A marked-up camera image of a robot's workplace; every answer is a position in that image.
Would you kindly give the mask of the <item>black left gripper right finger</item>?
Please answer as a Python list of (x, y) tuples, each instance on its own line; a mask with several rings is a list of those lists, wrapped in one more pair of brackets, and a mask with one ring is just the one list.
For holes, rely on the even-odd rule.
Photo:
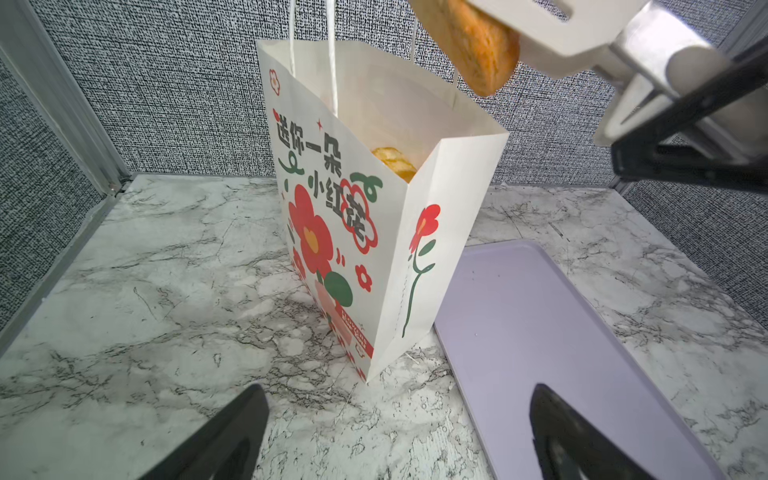
[(651, 477), (546, 384), (533, 389), (529, 420), (545, 479)]

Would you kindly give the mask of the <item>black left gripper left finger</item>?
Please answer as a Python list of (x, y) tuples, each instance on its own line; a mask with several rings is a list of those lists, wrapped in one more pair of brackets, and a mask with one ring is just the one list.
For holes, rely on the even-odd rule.
[(144, 479), (251, 479), (269, 406), (259, 384), (248, 386)]

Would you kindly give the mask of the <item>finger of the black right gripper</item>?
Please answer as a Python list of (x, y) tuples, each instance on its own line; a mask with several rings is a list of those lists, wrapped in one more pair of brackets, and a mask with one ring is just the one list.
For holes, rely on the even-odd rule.
[(625, 144), (767, 142), (765, 37), (729, 58), (698, 35), (625, 35), (623, 59), (652, 97), (623, 122)]
[(729, 158), (709, 158), (683, 145), (623, 145), (611, 147), (614, 173), (624, 180), (652, 180), (757, 194), (767, 193), (767, 158), (738, 164)]

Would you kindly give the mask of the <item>white slotted serving tongs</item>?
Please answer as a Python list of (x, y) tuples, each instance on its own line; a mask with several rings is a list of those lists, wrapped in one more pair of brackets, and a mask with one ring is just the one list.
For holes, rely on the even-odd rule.
[[(477, 1), (482, 12), (500, 21), (521, 37), (521, 59), (553, 78), (592, 70), (611, 83), (616, 95), (595, 134), (598, 144), (612, 147), (623, 142), (623, 122), (632, 111), (652, 99), (650, 88), (623, 59), (625, 35), (698, 35), (686, 22), (657, 1), (560, 1), (566, 14), (560, 20), (533, 1)], [(709, 158), (729, 158), (738, 164), (757, 163), (767, 158), (765, 144), (694, 144), (684, 133), (667, 137), (658, 144), (683, 145)]]

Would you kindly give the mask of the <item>reddish brown croissant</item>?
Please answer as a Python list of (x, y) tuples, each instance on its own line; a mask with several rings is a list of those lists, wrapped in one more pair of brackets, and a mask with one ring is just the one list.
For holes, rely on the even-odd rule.
[(517, 32), (463, 0), (411, 0), (414, 14), (480, 97), (498, 92), (520, 58)]

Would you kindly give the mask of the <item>striped croissant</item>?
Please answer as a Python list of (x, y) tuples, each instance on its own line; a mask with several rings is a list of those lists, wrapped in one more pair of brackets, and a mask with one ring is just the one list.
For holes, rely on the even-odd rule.
[(406, 183), (409, 183), (418, 171), (404, 154), (394, 147), (376, 148), (372, 154)]

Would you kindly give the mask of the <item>white paper bag red flower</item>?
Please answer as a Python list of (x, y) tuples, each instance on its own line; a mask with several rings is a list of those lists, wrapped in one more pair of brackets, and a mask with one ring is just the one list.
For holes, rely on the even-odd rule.
[[(369, 381), (431, 329), (507, 131), (363, 42), (267, 39), (257, 52), (289, 257)], [(409, 183), (380, 147), (418, 169)]]

